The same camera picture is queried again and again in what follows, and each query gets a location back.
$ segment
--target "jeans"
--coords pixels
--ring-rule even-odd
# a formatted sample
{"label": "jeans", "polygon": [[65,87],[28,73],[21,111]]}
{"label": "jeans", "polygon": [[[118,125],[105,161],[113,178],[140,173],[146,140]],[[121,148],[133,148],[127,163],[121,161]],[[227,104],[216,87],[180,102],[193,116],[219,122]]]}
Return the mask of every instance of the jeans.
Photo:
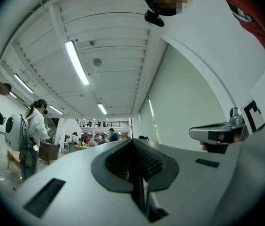
{"label": "jeans", "polygon": [[33,148],[24,146],[19,154],[20,165],[21,165],[21,178],[25,181],[36,172],[38,152],[34,151]]}
{"label": "jeans", "polygon": [[74,143],[68,144],[68,153],[73,153],[75,151],[75,145]]}

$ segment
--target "woman with ponytail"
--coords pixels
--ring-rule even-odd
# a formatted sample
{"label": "woman with ponytail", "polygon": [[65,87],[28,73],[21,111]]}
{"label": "woman with ponytail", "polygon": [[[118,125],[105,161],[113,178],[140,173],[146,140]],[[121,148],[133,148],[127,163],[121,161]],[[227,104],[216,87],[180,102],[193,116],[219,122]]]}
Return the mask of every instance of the woman with ponytail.
{"label": "woman with ponytail", "polygon": [[[43,114],[47,108],[47,102],[44,99],[35,101],[30,105],[25,119],[29,123],[29,137],[38,147],[40,140],[46,139],[48,133],[44,126]],[[34,145],[24,145],[20,151],[20,164],[22,181],[32,176],[37,167],[38,151],[33,148]]]}

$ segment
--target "ponytail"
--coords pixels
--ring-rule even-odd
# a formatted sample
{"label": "ponytail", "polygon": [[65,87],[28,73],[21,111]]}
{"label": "ponytail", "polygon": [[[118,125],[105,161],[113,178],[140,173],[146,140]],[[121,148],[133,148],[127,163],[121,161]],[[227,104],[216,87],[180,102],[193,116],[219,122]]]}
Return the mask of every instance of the ponytail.
{"label": "ponytail", "polygon": [[30,105],[30,110],[29,110],[26,118],[29,117],[30,115],[32,115],[35,108],[41,108],[43,105],[44,104],[40,100],[34,101],[34,103]]}

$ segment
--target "fluorescent light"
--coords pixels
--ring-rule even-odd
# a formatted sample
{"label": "fluorescent light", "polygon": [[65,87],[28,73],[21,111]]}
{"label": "fluorescent light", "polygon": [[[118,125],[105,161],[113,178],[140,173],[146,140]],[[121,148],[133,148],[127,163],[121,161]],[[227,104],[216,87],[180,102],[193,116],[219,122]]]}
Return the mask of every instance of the fluorescent light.
{"label": "fluorescent light", "polygon": [[25,82],[22,81],[22,79],[19,78],[19,76],[17,74],[14,75],[15,78],[17,78],[17,80],[30,92],[30,93],[34,93],[33,90],[31,90],[26,84]]}
{"label": "fluorescent light", "polygon": [[152,109],[152,105],[151,105],[151,101],[150,100],[149,100],[149,105],[150,105],[152,117],[154,117],[154,113],[153,113],[153,109]]}
{"label": "fluorescent light", "polygon": [[102,104],[98,104],[99,108],[101,109],[101,111],[103,112],[103,114],[107,115],[107,112],[105,110],[105,108],[103,107]]}
{"label": "fluorescent light", "polygon": [[68,41],[65,44],[66,51],[68,53],[68,56],[71,59],[72,65],[74,66],[80,80],[84,85],[89,85],[89,81],[86,77],[86,74],[82,68],[82,65],[80,63],[80,60],[78,58],[78,54],[74,45],[73,41]]}
{"label": "fluorescent light", "polygon": [[10,95],[13,96],[15,99],[17,98],[12,92],[10,92]]}
{"label": "fluorescent light", "polygon": [[51,106],[51,105],[49,105],[49,107],[51,107],[53,110],[55,110],[55,111],[57,111],[58,113],[60,113],[60,114],[63,115],[63,113],[62,113],[61,111],[57,110],[55,107],[53,107],[53,106]]}

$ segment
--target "hand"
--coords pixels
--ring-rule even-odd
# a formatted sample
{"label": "hand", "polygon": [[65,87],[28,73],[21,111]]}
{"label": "hand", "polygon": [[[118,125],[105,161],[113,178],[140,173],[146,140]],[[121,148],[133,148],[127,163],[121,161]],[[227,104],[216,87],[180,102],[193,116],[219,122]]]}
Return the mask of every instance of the hand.
{"label": "hand", "polygon": [[[234,134],[233,142],[240,141],[240,137],[241,137],[241,134],[240,133],[235,133]],[[219,133],[217,135],[217,140],[219,140],[219,142],[223,141],[224,138],[225,138],[225,134],[224,133]],[[206,147],[206,144],[204,142],[200,141],[200,145],[202,145],[201,149],[203,151],[207,151],[207,147]]]}

